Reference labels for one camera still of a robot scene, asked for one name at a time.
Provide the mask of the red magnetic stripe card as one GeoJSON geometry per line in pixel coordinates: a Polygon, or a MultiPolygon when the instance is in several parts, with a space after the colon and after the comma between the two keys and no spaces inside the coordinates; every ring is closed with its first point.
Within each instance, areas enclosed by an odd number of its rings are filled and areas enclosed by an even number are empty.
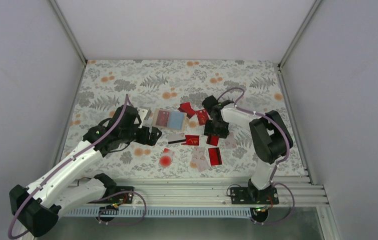
{"type": "Polygon", "coordinates": [[[207,141],[206,143],[208,145],[211,145],[211,146],[218,146],[218,143],[219,143],[219,137],[218,136],[215,136],[215,135],[209,135],[207,137],[207,141]]]}

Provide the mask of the beige leather card holder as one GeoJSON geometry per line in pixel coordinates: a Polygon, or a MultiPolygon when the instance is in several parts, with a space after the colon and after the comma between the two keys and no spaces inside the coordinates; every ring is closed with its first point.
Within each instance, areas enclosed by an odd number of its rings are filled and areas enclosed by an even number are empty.
{"type": "Polygon", "coordinates": [[[160,129],[170,129],[175,131],[182,131],[185,128],[186,123],[186,114],[180,111],[171,111],[171,110],[164,110],[164,109],[156,109],[153,115],[152,126],[160,128],[160,129]],[[156,126],[156,118],[159,110],[169,111],[169,119],[167,127],[160,127],[156,126]]]}

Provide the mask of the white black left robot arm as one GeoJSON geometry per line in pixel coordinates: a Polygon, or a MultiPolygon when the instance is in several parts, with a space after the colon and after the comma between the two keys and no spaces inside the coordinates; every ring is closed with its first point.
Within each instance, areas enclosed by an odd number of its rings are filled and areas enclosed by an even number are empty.
{"type": "Polygon", "coordinates": [[[83,139],[60,163],[38,180],[27,186],[16,185],[9,192],[11,211],[14,215],[8,236],[14,224],[20,222],[26,231],[17,238],[31,233],[41,237],[49,232],[58,220],[69,211],[87,203],[111,202],[114,198],[133,194],[132,190],[117,190],[117,184],[105,173],[90,177],[86,183],[73,189],[68,186],[84,170],[106,155],[119,152],[120,146],[132,142],[154,146],[161,131],[143,125],[148,111],[129,105],[117,108],[113,117],[91,127],[83,139]]]}

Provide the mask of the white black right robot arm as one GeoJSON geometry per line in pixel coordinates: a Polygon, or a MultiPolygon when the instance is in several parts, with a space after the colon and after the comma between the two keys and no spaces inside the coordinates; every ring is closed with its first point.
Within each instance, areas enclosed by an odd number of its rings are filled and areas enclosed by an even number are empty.
{"type": "Polygon", "coordinates": [[[225,139],[229,136],[229,125],[234,124],[250,131],[255,153],[259,157],[256,169],[248,181],[248,198],[255,204],[267,197],[266,189],[280,163],[293,147],[293,140],[280,116],[275,111],[259,113],[238,107],[231,100],[219,102],[214,96],[205,98],[202,106],[210,119],[206,121],[204,134],[225,139]]]}

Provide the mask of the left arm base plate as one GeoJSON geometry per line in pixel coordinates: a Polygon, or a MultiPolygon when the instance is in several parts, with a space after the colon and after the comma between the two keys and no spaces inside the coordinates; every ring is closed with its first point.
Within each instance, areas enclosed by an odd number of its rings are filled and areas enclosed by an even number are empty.
{"type": "Polygon", "coordinates": [[[94,204],[131,204],[133,201],[133,194],[130,192],[126,193],[121,193],[121,194],[116,194],[114,196],[111,196],[115,193],[118,192],[123,192],[123,191],[133,191],[134,187],[133,186],[117,186],[115,190],[111,191],[110,193],[106,193],[104,200],[100,201],[92,201],[91,203],[94,204]]]}

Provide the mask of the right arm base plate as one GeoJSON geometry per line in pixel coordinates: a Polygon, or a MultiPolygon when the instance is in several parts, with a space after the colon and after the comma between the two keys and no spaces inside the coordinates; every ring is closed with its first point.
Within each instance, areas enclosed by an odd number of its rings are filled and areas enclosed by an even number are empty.
{"type": "Polygon", "coordinates": [[[233,205],[277,205],[277,189],[269,186],[263,190],[248,187],[231,187],[230,198],[233,205]]]}

